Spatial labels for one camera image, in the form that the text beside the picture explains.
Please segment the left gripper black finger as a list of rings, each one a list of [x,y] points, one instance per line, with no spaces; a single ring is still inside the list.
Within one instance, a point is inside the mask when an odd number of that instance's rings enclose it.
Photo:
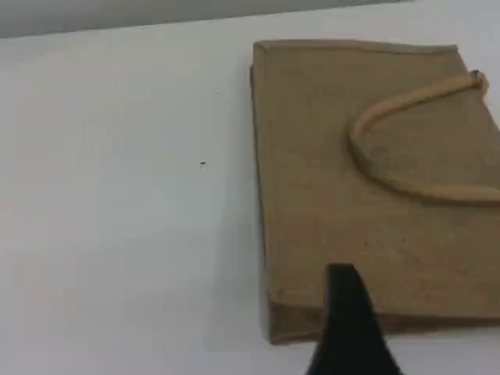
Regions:
[[[324,328],[307,373],[401,374],[356,268],[330,264],[326,286]]]

